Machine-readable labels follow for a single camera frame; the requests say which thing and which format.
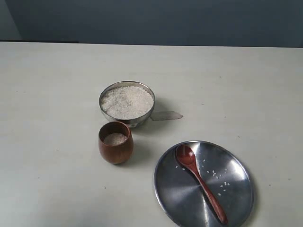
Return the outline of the brown wooden cup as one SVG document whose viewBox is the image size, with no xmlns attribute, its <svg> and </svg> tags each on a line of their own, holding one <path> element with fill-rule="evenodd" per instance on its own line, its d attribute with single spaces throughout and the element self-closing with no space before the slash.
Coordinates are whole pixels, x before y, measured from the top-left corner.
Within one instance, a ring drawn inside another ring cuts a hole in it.
<svg viewBox="0 0 303 227">
<path fill-rule="evenodd" d="M 110 145 L 105 138 L 113 133 L 126 136 L 125 141 L 117 145 Z M 122 122 L 109 122 L 102 126 L 98 133 L 98 147 L 101 156 L 111 164 L 127 161 L 134 149 L 134 142 L 130 128 Z"/>
</svg>

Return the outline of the red-brown wooden spoon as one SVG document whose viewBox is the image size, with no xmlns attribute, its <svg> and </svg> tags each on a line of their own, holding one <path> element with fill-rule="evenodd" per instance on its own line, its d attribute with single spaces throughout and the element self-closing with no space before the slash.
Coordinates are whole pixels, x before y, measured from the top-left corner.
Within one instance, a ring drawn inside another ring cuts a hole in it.
<svg viewBox="0 0 303 227">
<path fill-rule="evenodd" d="M 196 156 L 194 152 L 192 151 L 191 147 L 181 144 L 176 148 L 175 151 L 176 158 L 178 162 L 183 165 L 185 168 L 187 168 L 199 181 L 204 193 L 206 194 L 208 200 L 210 201 L 219 221 L 223 225 L 228 224 L 228 218 L 226 216 L 225 211 L 219 204 L 218 200 L 215 198 L 211 190 L 208 188 L 206 183 L 203 181 L 201 175 L 199 174 L 199 171 L 196 166 Z"/>
</svg>

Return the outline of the steel bowl of rice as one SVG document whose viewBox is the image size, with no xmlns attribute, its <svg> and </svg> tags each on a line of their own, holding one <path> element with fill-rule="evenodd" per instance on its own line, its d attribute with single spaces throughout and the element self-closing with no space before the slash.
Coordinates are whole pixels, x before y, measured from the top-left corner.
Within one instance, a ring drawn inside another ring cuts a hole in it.
<svg viewBox="0 0 303 227">
<path fill-rule="evenodd" d="M 99 97 L 99 107 L 105 118 L 120 121 L 130 128 L 143 124 L 155 106 L 153 91 L 143 83 L 120 81 L 105 88 Z"/>
</svg>

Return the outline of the clear tape strip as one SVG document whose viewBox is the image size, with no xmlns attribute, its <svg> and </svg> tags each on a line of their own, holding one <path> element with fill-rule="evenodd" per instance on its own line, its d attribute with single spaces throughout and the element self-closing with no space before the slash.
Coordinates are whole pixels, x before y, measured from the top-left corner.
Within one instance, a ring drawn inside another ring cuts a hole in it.
<svg viewBox="0 0 303 227">
<path fill-rule="evenodd" d="M 175 111 L 161 111 L 161 112 L 153 112 L 151 114 L 151 119 L 153 121 L 177 120 L 177 119 L 181 119 L 182 117 L 183 115 Z"/>
</svg>

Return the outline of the round steel plate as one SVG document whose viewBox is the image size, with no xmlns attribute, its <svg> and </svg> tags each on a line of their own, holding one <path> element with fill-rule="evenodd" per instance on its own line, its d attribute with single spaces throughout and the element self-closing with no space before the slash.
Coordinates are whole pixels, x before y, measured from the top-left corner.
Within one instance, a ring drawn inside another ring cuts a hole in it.
<svg viewBox="0 0 303 227">
<path fill-rule="evenodd" d="M 202 179 L 224 209 L 229 227 L 240 227 L 254 204 L 254 185 L 243 164 L 228 150 L 207 141 L 185 141 L 195 156 Z M 196 177 L 176 158 L 178 144 L 159 159 L 154 172 L 157 200 L 180 227 L 221 227 Z"/>
</svg>

